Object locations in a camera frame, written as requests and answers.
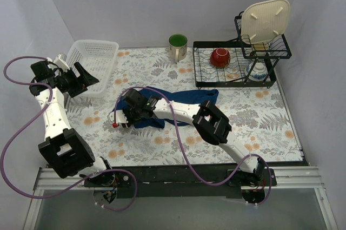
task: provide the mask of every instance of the mug handle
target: mug handle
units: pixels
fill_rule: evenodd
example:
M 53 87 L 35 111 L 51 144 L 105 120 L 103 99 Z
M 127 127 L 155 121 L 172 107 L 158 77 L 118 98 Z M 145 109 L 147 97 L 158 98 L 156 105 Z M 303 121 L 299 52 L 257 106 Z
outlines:
M 176 49 L 175 50 L 175 63 L 178 63 L 178 61 L 179 61 L 179 49 Z

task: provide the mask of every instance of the dish rack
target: dish rack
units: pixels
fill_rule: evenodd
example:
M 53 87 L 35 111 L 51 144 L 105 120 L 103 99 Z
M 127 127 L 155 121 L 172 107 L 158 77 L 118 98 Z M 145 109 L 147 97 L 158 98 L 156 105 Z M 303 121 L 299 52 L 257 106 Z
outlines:
M 195 67 L 195 85 L 201 87 L 267 87 L 276 81 L 274 67 L 281 59 L 289 59 L 292 54 L 285 36 L 278 35 L 270 42 L 251 44 L 248 35 L 241 35 L 242 14 L 234 18 L 238 37 L 226 42 L 194 42 L 192 55 Z M 225 48 L 230 53 L 230 62 L 225 68 L 216 68 L 210 63 L 210 55 L 217 48 Z M 248 75 L 245 68 L 253 61 Z M 263 62 L 268 71 L 263 81 L 249 79 L 255 64 Z
M 74 63 L 78 61 L 88 73 L 99 80 L 98 83 L 88 87 L 88 90 L 79 96 L 103 97 L 105 95 L 118 49 L 119 44 L 116 42 L 97 40 L 74 42 L 67 54 L 66 63 L 79 76 L 74 67 Z

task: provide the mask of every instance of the blue towel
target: blue towel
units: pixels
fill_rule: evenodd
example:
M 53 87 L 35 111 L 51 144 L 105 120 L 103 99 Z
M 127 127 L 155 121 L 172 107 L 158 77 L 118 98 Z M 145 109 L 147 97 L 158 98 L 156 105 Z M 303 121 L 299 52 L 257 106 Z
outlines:
M 210 100 L 212 103 L 216 103 L 217 97 L 218 97 L 218 90 L 188 90 L 188 91 L 180 91 L 171 93 L 162 89 L 153 88 L 162 94 L 164 94 L 169 100 L 180 102 L 184 104 L 202 104 L 204 100 Z M 149 90 L 149 89 L 142 89 L 141 94 L 147 98 L 150 98 L 151 96 L 159 96 L 157 93 Z M 122 110 L 123 108 L 127 107 L 128 104 L 124 100 L 120 100 L 117 106 L 117 110 Z M 174 124 L 174 121 L 165 119 L 167 122 Z M 187 123 L 179 123 L 179 126 L 187 126 Z M 144 128 L 147 126 L 153 126 L 156 128 L 164 128 L 164 119 L 143 119 L 142 121 L 136 123 L 135 128 Z

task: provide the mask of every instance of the bowl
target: bowl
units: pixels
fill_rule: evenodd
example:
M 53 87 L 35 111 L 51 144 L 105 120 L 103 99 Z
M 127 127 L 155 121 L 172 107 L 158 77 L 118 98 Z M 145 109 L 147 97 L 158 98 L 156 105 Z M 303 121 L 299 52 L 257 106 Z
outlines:
M 254 62 L 251 62 L 244 70 L 245 75 L 248 75 Z M 249 75 L 249 79 L 252 81 L 263 81 L 267 76 L 268 71 L 266 66 L 262 62 L 257 62 Z
M 217 48 L 210 56 L 210 63 L 216 68 L 224 68 L 228 65 L 230 54 L 226 49 Z

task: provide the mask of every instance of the gray floor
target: gray floor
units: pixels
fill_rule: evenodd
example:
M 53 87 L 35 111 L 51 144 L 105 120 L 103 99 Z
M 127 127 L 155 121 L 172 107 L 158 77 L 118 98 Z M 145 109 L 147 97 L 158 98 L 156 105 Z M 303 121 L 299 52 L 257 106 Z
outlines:
M 274 189 L 257 209 L 233 201 L 138 198 L 127 211 L 113 212 L 95 206 L 91 191 L 71 190 L 42 202 L 36 229 L 326 229 L 313 189 Z

